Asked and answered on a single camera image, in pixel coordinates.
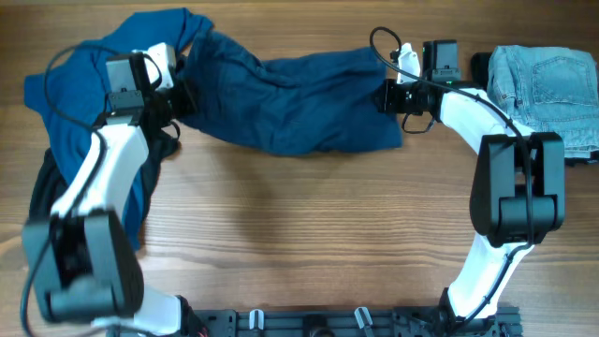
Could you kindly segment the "navy blue shorts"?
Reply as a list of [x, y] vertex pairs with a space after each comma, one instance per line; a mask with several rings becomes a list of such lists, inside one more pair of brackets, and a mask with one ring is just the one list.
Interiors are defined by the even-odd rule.
[[399, 148], [397, 119], [373, 102], [386, 74], [370, 48], [263, 61], [224, 34], [202, 31], [183, 69], [197, 111], [182, 121], [278, 155]]

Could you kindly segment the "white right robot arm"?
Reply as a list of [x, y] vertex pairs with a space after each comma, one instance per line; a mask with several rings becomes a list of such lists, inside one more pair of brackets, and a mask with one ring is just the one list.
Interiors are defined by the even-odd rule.
[[380, 87], [378, 109], [404, 117], [427, 112], [477, 155], [469, 203], [475, 237], [438, 309], [445, 331], [474, 331], [496, 318], [520, 261], [562, 225], [563, 143], [554, 132], [516, 122], [482, 88], [462, 81], [455, 41], [428, 41], [423, 51], [432, 59], [427, 70], [408, 43], [383, 58], [398, 76]]

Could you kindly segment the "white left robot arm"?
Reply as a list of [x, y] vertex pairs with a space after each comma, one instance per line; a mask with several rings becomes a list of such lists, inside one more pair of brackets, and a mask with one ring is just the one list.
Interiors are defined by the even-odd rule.
[[121, 224], [131, 186], [149, 156], [148, 141], [189, 104], [165, 43], [147, 51], [114, 52], [107, 60], [111, 112], [95, 124], [79, 171], [51, 206], [28, 221], [22, 242], [29, 264], [20, 305], [25, 335], [34, 331], [28, 304], [37, 298], [50, 323], [91, 324], [109, 336], [205, 336], [188, 301], [146, 286]]

